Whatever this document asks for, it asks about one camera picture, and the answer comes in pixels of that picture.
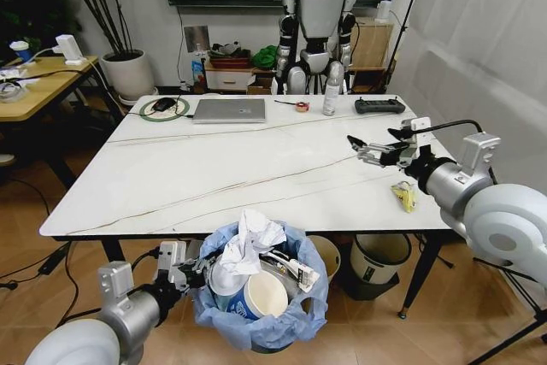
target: blue trash bag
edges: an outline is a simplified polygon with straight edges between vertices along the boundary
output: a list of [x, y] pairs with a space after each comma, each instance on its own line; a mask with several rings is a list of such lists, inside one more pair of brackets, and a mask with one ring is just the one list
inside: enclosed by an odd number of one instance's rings
[[[283, 251], [289, 255], [297, 255], [298, 261], [311, 267], [320, 278], [310, 292], [299, 293], [294, 297], [286, 311], [278, 318], [267, 315], [252, 321], [232, 312], [223, 312], [216, 308], [215, 300], [208, 286], [194, 290], [194, 316], [196, 323], [204, 327], [214, 327], [218, 332], [239, 350], [249, 350], [257, 345], [269, 350], [280, 350], [292, 344], [297, 339], [311, 340], [323, 325], [326, 324], [326, 296], [328, 294], [328, 278], [325, 263], [321, 260], [314, 244], [306, 238], [304, 231], [288, 227], [284, 222], [277, 221], [285, 229], [287, 237]], [[224, 249], [230, 238], [238, 233], [238, 223], [219, 228], [209, 235], [200, 250], [204, 258]], [[309, 312], [304, 312], [302, 301], [310, 299]]]

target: white flower pot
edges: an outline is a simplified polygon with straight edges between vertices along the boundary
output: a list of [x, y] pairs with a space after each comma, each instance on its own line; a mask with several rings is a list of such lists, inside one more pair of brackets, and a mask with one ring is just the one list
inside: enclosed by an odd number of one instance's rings
[[148, 58], [142, 50], [134, 50], [139, 56], [131, 60], [117, 62], [114, 53], [101, 57], [101, 63], [110, 83], [120, 95], [122, 103], [133, 106], [146, 95], [157, 94]]

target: yellow snack package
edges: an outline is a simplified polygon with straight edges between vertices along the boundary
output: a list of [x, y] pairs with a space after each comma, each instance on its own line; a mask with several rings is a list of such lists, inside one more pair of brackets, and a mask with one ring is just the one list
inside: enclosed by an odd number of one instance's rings
[[403, 204], [404, 210], [411, 213], [416, 208], [417, 192], [414, 184], [401, 181], [391, 186], [391, 190]]

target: paper cup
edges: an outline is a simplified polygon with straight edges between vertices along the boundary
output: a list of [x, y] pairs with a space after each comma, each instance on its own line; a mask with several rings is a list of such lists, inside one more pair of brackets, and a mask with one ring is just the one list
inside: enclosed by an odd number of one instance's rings
[[213, 292], [216, 306], [221, 311], [226, 311], [230, 300], [243, 289], [249, 275], [233, 275], [228, 273], [219, 260], [210, 269], [207, 280], [209, 288]]
[[351, 246], [353, 271], [370, 284], [386, 284], [409, 259], [412, 246], [406, 234], [360, 234]]
[[23, 61], [28, 62], [32, 58], [32, 53], [28, 48], [28, 43], [24, 40], [17, 42], [11, 42], [9, 48], [15, 52], [15, 54]]
[[277, 318], [285, 312], [288, 304], [287, 292], [281, 281], [261, 271], [251, 275], [244, 288], [230, 300], [227, 312], [255, 321], [265, 315]]
[[325, 237], [319, 235], [309, 235], [308, 238], [314, 243], [315, 249], [319, 253], [321, 260], [325, 263], [326, 275], [328, 276], [328, 282], [332, 281], [334, 275], [340, 269], [340, 263], [342, 261], [340, 257], [340, 251], [336, 245]]

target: plastic cup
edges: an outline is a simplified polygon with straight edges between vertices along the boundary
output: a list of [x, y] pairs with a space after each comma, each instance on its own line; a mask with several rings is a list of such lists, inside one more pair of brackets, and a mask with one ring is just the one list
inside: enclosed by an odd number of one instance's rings
[[9, 48], [15, 52], [15, 54], [23, 61], [23, 63], [26, 63], [32, 59], [32, 53], [28, 48], [28, 43], [24, 40], [11, 42], [11, 44], [9, 44]]
[[228, 304], [227, 312], [233, 312], [250, 320], [266, 315], [278, 317], [289, 304], [287, 292], [281, 281], [266, 271], [251, 275], [247, 284]]
[[342, 262], [340, 251], [332, 241], [329, 241], [325, 237], [309, 235], [308, 238], [314, 243], [315, 249], [319, 253], [321, 260], [325, 263], [326, 275], [328, 276], [328, 282], [330, 284], [334, 275], [336, 275], [340, 269], [340, 263]]

